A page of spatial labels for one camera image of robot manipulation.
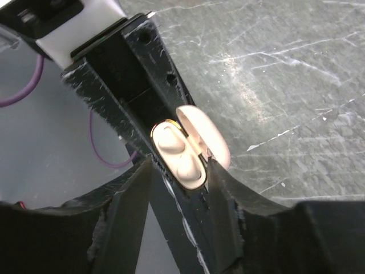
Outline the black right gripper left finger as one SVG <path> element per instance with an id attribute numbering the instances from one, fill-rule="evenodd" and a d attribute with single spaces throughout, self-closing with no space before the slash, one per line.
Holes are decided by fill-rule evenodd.
<path id="1" fill-rule="evenodd" d="M 152 160 L 59 207 L 1 203 L 2 273 L 134 273 Z"/>

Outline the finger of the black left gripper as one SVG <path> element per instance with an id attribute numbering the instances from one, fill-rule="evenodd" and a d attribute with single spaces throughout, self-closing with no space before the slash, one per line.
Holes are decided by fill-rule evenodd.
<path id="1" fill-rule="evenodd" d="M 194 104 L 152 21 L 126 21 L 120 36 L 120 104 L 134 126 L 175 120 L 177 107 Z"/>
<path id="2" fill-rule="evenodd" d="M 180 187 L 153 150 L 152 127 L 175 118 L 175 108 L 193 99 L 175 66 L 146 72 L 128 66 L 108 72 L 76 62 L 62 81 L 99 114 L 140 156 L 154 161 L 151 206 L 181 273 L 216 273 L 208 190 Z"/>

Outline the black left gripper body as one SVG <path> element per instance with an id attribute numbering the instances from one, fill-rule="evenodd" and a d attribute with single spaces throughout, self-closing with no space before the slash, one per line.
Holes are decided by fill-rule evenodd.
<path id="1" fill-rule="evenodd" d="M 62 81 L 72 88 L 87 106 L 105 120 L 130 120 L 120 104 L 120 77 L 123 41 L 120 29 L 126 21 L 145 21 L 139 13 L 121 19 L 96 37 L 72 51 L 74 64 L 62 75 Z"/>

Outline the pink earbuds charging case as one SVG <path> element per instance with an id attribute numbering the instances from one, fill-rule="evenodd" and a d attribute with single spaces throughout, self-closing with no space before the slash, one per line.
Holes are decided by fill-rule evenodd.
<path id="1" fill-rule="evenodd" d="M 183 105 L 176 108 L 177 121 L 167 119 L 151 130 L 151 141 L 177 182 L 186 190 L 195 190 L 206 183 L 207 164 L 210 158 L 219 162 L 224 169 L 230 166 L 229 147 L 212 120 L 200 108 Z M 179 154 L 164 152 L 158 147 L 161 132 L 170 127 L 185 143 L 185 150 Z M 186 182 L 176 175 L 177 166 L 182 155 L 191 155 L 198 164 L 201 177 L 199 180 Z"/>

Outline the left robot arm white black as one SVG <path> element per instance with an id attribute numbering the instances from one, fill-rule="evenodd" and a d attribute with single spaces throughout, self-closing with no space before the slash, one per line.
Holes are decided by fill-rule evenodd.
<path id="1" fill-rule="evenodd" d="M 59 207 L 1 203 L 6 273 L 134 273 L 154 181 L 183 216 L 198 258 L 222 273 L 207 162 L 229 150 L 194 103 L 152 20 L 117 1 L 8 1 L 1 25 L 62 70 L 69 85 L 143 157 L 116 179 Z"/>

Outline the pink earbud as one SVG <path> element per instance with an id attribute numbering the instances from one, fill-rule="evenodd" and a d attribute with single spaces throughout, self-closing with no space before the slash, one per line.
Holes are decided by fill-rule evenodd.
<path id="1" fill-rule="evenodd" d="M 161 132 L 158 147 L 164 152 L 179 154 L 185 150 L 185 143 L 170 127 L 166 127 Z"/>
<path id="2" fill-rule="evenodd" d="M 177 166 L 176 175 L 180 180 L 186 182 L 199 180 L 201 171 L 195 158 L 191 155 L 182 155 Z"/>

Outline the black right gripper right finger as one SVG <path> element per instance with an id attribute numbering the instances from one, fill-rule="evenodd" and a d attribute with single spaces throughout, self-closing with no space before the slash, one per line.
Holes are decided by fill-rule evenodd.
<path id="1" fill-rule="evenodd" d="M 363 273 L 364 202 L 277 204 L 208 161 L 218 273 Z"/>

